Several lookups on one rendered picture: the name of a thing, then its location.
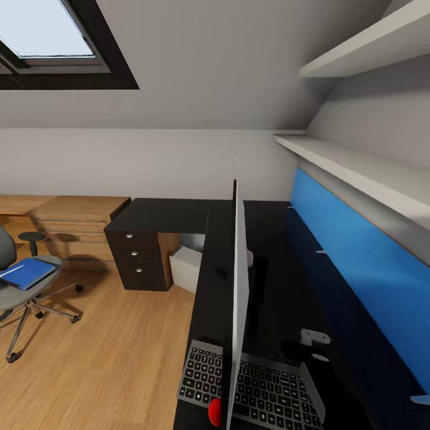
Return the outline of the folder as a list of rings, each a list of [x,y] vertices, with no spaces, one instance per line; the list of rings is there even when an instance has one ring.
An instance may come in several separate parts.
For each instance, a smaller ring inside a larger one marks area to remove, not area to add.
[[[25,291],[53,270],[53,265],[27,257],[0,272],[0,282]]]

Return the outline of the monitor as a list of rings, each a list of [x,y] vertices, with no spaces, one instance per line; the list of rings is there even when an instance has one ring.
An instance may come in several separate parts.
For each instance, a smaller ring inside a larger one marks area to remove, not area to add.
[[[256,274],[252,304],[249,305],[248,268],[252,265],[256,265]],[[234,179],[228,273],[216,268],[218,272],[228,278],[222,347],[222,390],[221,398],[214,399],[208,408],[211,423],[220,426],[220,430],[230,428],[245,318],[247,311],[259,314],[261,304],[265,301],[264,291],[268,267],[269,260],[265,256],[254,257],[253,253],[247,249],[244,203],[238,179]]]

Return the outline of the swivel chair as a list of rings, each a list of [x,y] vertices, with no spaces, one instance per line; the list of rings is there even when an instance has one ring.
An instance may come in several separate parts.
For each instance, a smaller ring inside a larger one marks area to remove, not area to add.
[[[20,320],[20,324],[17,327],[15,335],[11,341],[10,347],[6,353],[6,361],[11,363],[18,356],[15,352],[11,353],[16,344],[18,336],[26,322],[26,319],[30,312],[36,316],[37,319],[43,317],[41,309],[53,312],[55,314],[63,315],[70,318],[71,323],[78,321],[76,315],[71,315],[56,309],[52,309],[46,306],[39,305],[39,303],[75,286],[75,291],[80,292],[83,288],[82,285],[77,285],[77,283],[71,284],[42,297],[37,298],[42,291],[44,291],[50,284],[56,279],[61,270],[63,269],[63,261],[61,258],[54,255],[38,255],[38,249],[36,246],[36,241],[40,241],[45,238],[44,234],[39,232],[23,232],[18,235],[19,239],[24,241],[29,241],[29,249],[32,252],[31,259],[41,261],[53,265],[55,270],[51,271],[44,278],[36,282],[34,285],[27,288],[25,291],[12,287],[8,284],[0,282],[0,311],[5,311],[0,316],[0,323],[14,317],[15,315],[24,311],[24,314]],[[17,250],[14,239],[10,234],[0,225],[0,272],[8,269],[12,264],[17,261]],[[37,299],[33,299],[37,298]]]

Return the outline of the keyboard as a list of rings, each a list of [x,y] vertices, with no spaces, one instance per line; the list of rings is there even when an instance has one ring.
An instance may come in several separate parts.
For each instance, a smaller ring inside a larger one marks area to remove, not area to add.
[[[221,398],[223,348],[193,340],[177,398],[209,408]],[[232,417],[272,430],[324,430],[300,368],[241,353]]]

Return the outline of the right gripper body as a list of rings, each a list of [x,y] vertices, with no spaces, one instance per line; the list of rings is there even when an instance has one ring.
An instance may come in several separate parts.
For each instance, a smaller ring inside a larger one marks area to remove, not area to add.
[[[300,342],[286,340],[285,355],[287,359],[298,361],[298,363],[300,363],[299,358],[303,351],[312,351],[312,352],[317,352],[321,355],[324,355],[320,347],[306,346],[306,345],[300,344]]]

